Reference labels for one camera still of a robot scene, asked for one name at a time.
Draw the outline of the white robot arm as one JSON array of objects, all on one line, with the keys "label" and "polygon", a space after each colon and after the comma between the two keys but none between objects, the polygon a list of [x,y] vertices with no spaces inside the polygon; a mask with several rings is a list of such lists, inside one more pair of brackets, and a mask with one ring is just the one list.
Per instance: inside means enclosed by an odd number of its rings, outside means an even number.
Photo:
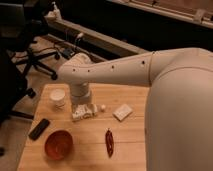
[{"label": "white robot arm", "polygon": [[180,48],[93,63],[78,53],[58,70],[74,104],[91,83],[143,86],[147,171],[213,171],[213,52]]}]

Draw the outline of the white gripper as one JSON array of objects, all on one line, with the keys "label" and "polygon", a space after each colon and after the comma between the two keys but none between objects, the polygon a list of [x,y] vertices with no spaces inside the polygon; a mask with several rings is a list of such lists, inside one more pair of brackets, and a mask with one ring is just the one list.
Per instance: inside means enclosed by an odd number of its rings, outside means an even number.
[{"label": "white gripper", "polygon": [[75,105],[72,111],[72,119],[79,121],[86,118],[91,118],[97,115],[98,108],[95,104]]}]

